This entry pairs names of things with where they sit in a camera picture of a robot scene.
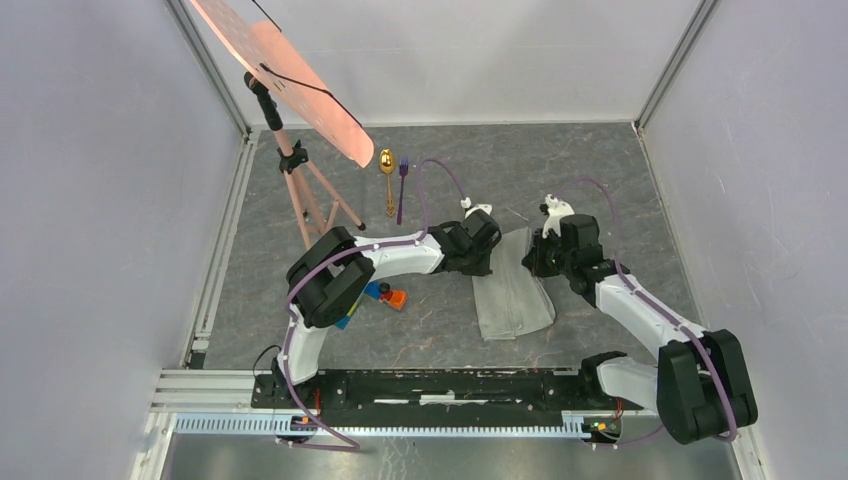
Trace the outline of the grey cloth napkin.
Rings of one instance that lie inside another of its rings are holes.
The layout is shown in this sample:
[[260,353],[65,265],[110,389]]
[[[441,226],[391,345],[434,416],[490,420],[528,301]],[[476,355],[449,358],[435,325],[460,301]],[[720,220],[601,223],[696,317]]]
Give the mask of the grey cloth napkin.
[[514,340],[554,323],[556,312],[549,295],[521,264],[531,239],[527,227],[504,234],[491,253],[491,273],[472,279],[478,326],[485,341]]

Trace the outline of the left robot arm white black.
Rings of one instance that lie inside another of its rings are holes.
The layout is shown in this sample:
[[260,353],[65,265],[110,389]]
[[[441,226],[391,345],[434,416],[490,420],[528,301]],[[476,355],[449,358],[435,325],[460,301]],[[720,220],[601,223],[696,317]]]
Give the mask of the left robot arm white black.
[[394,237],[331,228],[286,274],[289,326],[277,356],[278,397],[295,408],[312,399],[327,329],[348,315],[369,283],[410,274],[487,276],[501,238],[500,226],[484,209]]

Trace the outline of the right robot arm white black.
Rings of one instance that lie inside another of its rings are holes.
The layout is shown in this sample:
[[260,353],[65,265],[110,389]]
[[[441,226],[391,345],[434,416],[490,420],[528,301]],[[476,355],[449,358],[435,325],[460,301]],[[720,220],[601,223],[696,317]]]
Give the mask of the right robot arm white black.
[[620,262],[605,255],[595,217],[550,213],[522,264],[540,278],[563,276],[589,305],[618,321],[652,354],[652,365],[620,351],[583,360],[580,400],[602,408],[615,397],[656,413],[682,445],[733,441],[759,408],[739,339],[671,310]]

